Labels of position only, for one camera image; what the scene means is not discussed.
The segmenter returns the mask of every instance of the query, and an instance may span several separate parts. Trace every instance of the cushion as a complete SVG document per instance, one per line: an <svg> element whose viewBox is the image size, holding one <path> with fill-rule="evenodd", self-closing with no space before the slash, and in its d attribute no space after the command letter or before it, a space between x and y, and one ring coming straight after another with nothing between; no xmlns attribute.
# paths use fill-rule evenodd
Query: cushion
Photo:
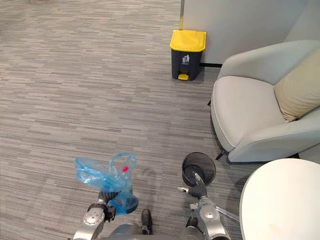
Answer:
<svg viewBox="0 0 320 240"><path fill-rule="evenodd" d="M320 106L320 48L282 78L274 94L288 122Z"/></svg>
<svg viewBox="0 0 320 240"><path fill-rule="evenodd" d="M230 152L248 134L285 124L270 83L224 76L213 86L211 116L223 148Z"/></svg>

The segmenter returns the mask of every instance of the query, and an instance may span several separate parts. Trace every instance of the blue plastic bag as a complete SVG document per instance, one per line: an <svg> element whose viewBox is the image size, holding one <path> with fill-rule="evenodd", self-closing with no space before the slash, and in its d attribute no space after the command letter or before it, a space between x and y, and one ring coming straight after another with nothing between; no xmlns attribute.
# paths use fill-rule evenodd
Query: blue plastic bag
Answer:
<svg viewBox="0 0 320 240"><path fill-rule="evenodd" d="M87 157L76 157L76 178L105 193L119 193L109 204L116 207L116 214L128 214L136 209L138 198L132 193L131 172L137 158L121 152L111 158L109 168L103 163Z"/></svg>

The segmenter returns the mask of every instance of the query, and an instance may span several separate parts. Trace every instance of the metal robot arm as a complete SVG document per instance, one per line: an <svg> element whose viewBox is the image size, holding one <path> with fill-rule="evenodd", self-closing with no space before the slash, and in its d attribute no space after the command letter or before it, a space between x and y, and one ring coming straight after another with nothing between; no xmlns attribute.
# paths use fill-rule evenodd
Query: metal robot arm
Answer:
<svg viewBox="0 0 320 240"><path fill-rule="evenodd" d="M200 218L205 226L204 235L206 239L230 240L225 227L220 221L220 214L217 211L216 204L208 197L206 185L197 173L194 173L194 177L196 179L195 187L179 187L179 190L198 198L199 203L191 204L190 208L199 210Z"/></svg>
<svg viewBox="0 0 320 240"><path fill-rule="evenodd" d="M116 208L107 204L117 194L117 192L99 192L96 203L91 204L84 214L82 224L74 234L73 240L93 240L98 237L104 228L105 221L110 222L115 219Z"/></svg>

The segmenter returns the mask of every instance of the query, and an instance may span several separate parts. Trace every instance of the white round table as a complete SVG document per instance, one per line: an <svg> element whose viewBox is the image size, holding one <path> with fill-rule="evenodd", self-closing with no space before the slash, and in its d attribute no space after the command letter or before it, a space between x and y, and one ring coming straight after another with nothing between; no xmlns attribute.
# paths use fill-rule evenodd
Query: white round table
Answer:
<svg viewBox="0 0 320 240"><path fill-rule="evenodd" d="M286 158L258 168L240 200L243 240L320 240L320 164Z"/></svg>

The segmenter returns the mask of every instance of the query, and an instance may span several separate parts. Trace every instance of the beige pillow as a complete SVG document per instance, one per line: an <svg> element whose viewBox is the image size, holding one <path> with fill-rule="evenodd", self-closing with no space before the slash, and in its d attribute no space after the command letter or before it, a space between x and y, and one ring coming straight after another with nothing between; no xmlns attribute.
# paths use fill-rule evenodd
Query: beige pillow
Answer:
<svg viewBox="0 0 320 240"><path fill-rule="evenodd" d="M274 94L288 122L320 106L320 48L282 78Z"/></svg>

